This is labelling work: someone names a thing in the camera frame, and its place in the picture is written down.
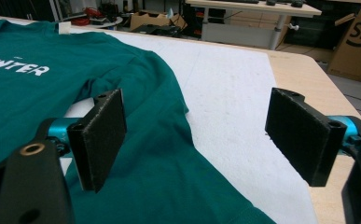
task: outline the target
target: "desk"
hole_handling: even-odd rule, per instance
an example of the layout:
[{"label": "desk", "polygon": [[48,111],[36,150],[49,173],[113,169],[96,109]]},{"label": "desk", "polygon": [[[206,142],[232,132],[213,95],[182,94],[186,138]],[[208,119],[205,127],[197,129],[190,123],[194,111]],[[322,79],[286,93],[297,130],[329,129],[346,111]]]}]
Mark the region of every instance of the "desk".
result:
[{"label": "desk", "polygon": [[[27,24],[30,22],[20,20],[11,21],[21,24]],[[73,27],[71,30],[72,33],[84,33],[88,31],[103,32],[102,30],[79,27]],[[195,100],[203,99],[200,89],[202,89],[204,82],[201,81],[207,77],[212,79],[216,75],[222,76],[222,79],[225,80],[238,78],[239,81],[235,83],[231,82],[231,84],[236,85],[226,88],[226,91],[231,91],[233,88],[237,88],[236,90],[239,91],[242,89],[254,88],[254,86],[257,86],[258,84],[256,81],[262,80],[263,83],[266,83],[265,89],[268,91],[271,88],[271,85],[276,85],[277,87],[289,89],[305,95],[306,102],[321,111],[323,114],[352,115],[361,118],[352,105],[340,93],[334,83],[330,81],[327,75],[312,58],[271,50],[233,47],[168,37],[138,35],[114,31],[104,32],[127,44],[137,46],[141,49],[154,50],[172,67],[190,109],[187,119],[193,131],[195,146],[200,153],[205,156],[205,158],[208,159],[217,168],[217,170],[219,170],[228,179],[228,181],[255,206],[266,212],[278,223],[316,223],[317,220],[321,223],[343,222],[344,217],[342,204],[340,202],[340,191],[343,187],[342,183],[344,179],[347,178],[349,170],[351,169],[351,160],[348,160],[348,158],[345,157],[337,158],[337,162],[334,167],[335,172],[333,171],[333,175],[331,175],[328,183],[329,186],[333,185],[334,188],[330,190],[327,190],[328,187],[323,189],[310,189],[310,193],[305,182],[302,180],[300,181],[300,177],[295,175],[295,171],[290,168],[288,162],[285,161],[283,156],[280,157],[280,154],[278,153],[279,150],[275,148],[275,146],[272,146],[272,143],[267,144],[270,142],[268,136],[264,136],[264,134],[261,134],[262,136],[254,136],[256,135],[257,130],[251,130],[251,133],[249,131],[249,133],[243,136],[232,136],[231,139],[219,139],[221,142],[227,142],[229,144],[232,143],[232,147],[220,145],[220,147],[225,148],[209,146],[206,149],[204,148],[204,145],[202,145],[203,143],[206,143],[202,138],[205,136],[214,136],[214,134],[216,134],[215,130],[210,130],[207,134],[201,133],[201,128],[203,127],[199,124],[200,120],[195,119],[199,116],[198,113],[201,112],[198,110],[199,108],[197,106],[206,103]],[[205,52],[204,50],[225,53],[225,57],[221,57],[221,55],[217,54],[205,55],[203,54]],[[234,63],[239,62],[243,59],[243,57],[257,58],[258,64],[253,61],[250,61],[252,63]],[[195,66],[197,64],[189,63],[189,61],[210,63],[210,65],[215,66],[218,71],[210,67]],[[239,68],[243,69],[243,71],[241,71],[241,76],[239,76],[239,73],[235,73]],[[254,76],[255,79],[247,79],[248,76]],[[214,86],[208,86],[207,88],[209,89],[207,90],[211,90],[211,93],[217,93],[217,88],[226,84],[220,81],[221,79],[214,83]],[[265,97],[267,94],[269,96],[269,92],[265,92],[265,89],[263,91],[260,90],[255,92],[253,95],[244,95],[242,98],[237,100],[243,100],[243,98],[246,100],[246,98],[259,97],[260,95],[264,95]],[[225,95],[223,91],[219,91],[218,93],[223,96]],[[234,106],[242,106],[243,103],[243,101],[240,101]],[[247,114],[242,113],[238,115],[241,117],[239,121],[246,119],[246,115],[251,113],[264,113],[266,107],[261,107],[261,110],[253,107],[252,109],[246,109]],[[209,115],[209,113],[215,111],[207,110],[204,112],[205,114],[202,114],[203,117],[204,115]],[[226,123],[226,120],[224,120],[224,125],[227,125],[226,131],[228,132],[243,133],[243,130],[232,130],[232,127]],[[258,131],[260,132],[260,130],[263,129],[264,127],[262,125],[262,127],[258,128]],[[252,134],[252,138],[247,138],[247,135]],[[241,148],[241,150],[247,153],[246,155],[241,155],[241,158],[230,158],[230,160],[227,161],[220,160],[222,158],[216,156],[220,153],[220,155],[234,153],[235,151],[233,150],[233,147],[244,147],[245,142],[247,144],[255,145],[253,147]],[[278,163],[278,165],[281,163],[281,168],[283,167],[284,169],[280,170],[281,172],[277,172],[277,170],[264,170],[266,167],[250,165],[256,162],[253,161],[253,159],[256,158],[248,158],[245,156],[250,156],[253,153],[255,153],[254,155],[257,155],[261,149],[270,150],[270,153],[257,158],[257,162],[260,166],[261,164],[264,164],[264,161],[266,163],[274,161],[274,163]],[[223,168],[220,166],[220,163],[224,164],[225,167]],[[226,171],[228,169],[238,173],[226,175]],[[253,178],[258,178],[262,175],[268,175],[268,177],[263,180],[260,179],[259,183],[254,183],[252,181]],[[292,176],[291,182],[289,182],[288,179],[290,176]]]},{"label": "desk", "polygon": [[[268,47],[269,49],[276,48],[280,33],[282,32],[282,28],[285,25],[286,16],[312,17],[321,14],[320,10],[317,10],[306,4],[304,4],[302,8],[298,8],[282,4],[276,4],[274,7],[270,7],[267,6],[265,2],[259,2],[258,4],[243,4],[212,0],[187,0],[186,3],[191,4],[193,7],[205,8],[201,40],[229,44],[251,45],[264,48]],[[280,16],[274,30],[259,29],[254,27],[209,23],[209,8],[252,11],[277,14]]]}]

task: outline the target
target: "screw hole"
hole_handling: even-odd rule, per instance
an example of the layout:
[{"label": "screw hole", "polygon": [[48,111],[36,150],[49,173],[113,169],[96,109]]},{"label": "screw hole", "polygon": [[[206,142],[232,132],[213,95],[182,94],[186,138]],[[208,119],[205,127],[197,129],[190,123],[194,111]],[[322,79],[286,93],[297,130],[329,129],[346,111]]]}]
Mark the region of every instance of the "screw hole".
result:
[{"label": "screw hole", "polygon": [[20,224],[29,224],[34,222],[38,217],[40,216],[40,212],[37,209],[32,209],[27,212],[25,212],[20,219],[18,219],[18,222]]},{"label": "screw hole", "polygon": [[333,127],[333,128],[339,128],[340,127],[340,123],[337,121],[330,121],[328,123],[329,126]]},{"label": "screw hole", "polygon": [[44,147],[45,146],[41,143],[31,144],[26,147],[23,147],[20,151],[20,154],[22,156],[32,156],[34,154],[41,152],[44,149]]}]

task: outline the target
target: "green t-shirt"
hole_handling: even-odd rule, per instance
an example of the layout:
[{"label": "green t-shirt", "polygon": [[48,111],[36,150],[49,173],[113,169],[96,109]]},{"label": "green t-shirt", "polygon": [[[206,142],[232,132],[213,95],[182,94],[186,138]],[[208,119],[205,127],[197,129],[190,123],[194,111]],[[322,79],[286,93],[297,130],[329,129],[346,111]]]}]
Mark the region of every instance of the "green t-shirt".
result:
[{"label": "green t-shirt", "polygon": [[157,54],[56,27],[0,21],[0,161],[43,119],[121,88],[128,132],[104,187],[82,191],[74,164],[65,176],[76,223],[272,223],[196,150],[182,92]]}]

